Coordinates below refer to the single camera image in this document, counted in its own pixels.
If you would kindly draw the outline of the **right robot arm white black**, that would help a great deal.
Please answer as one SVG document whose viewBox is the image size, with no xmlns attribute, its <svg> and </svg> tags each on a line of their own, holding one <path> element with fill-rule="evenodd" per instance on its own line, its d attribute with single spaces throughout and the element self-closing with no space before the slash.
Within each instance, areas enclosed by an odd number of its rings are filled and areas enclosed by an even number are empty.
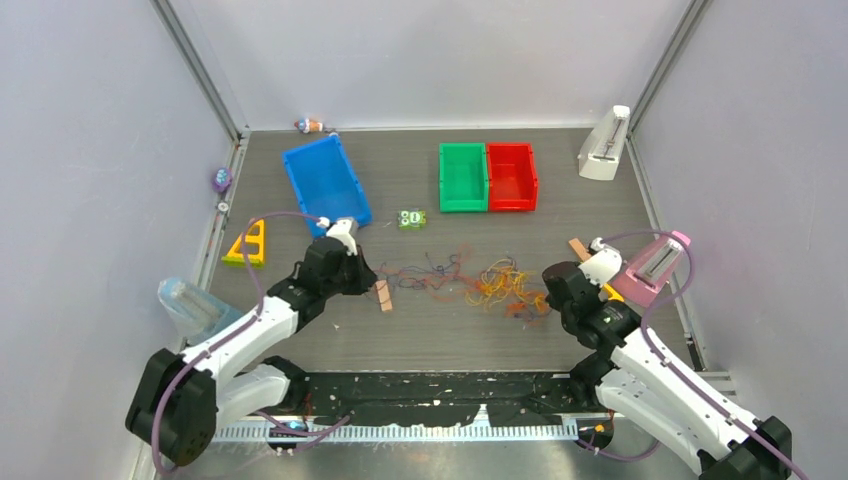
<svg viewBox="0 0 848 480">
<path fill-rule="evenodd" d="M 787 479 L 792 433 L 761 420 L 688 368 L 627 304 L 601 298 L 582 265 L 542 273 L 546 300 L 591 354 L 569 372 L 574 403 L 620 413 L 674 452 L 701 479 Z"/>
</svg>

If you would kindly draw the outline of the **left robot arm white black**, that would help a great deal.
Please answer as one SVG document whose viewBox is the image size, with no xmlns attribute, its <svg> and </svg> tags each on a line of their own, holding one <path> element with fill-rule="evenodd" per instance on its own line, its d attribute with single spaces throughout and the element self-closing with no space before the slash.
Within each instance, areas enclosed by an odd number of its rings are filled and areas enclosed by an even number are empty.
<svg viewBox="0 0 848 480">
<path fill-rule="evenodd" d="M 374 285 L 350 234 L 314 240 L 293 272 L 250 312 L 193 347 L 163 348 L 148 360 L 125 427 L 177 466 L 187 466 L 223 427 L 268 407 L 298 412 L 307 398 L 306 372 L 280 356 L 259 357 L 303 330 L 335 295 L 363 295 Z"/>
</svg>

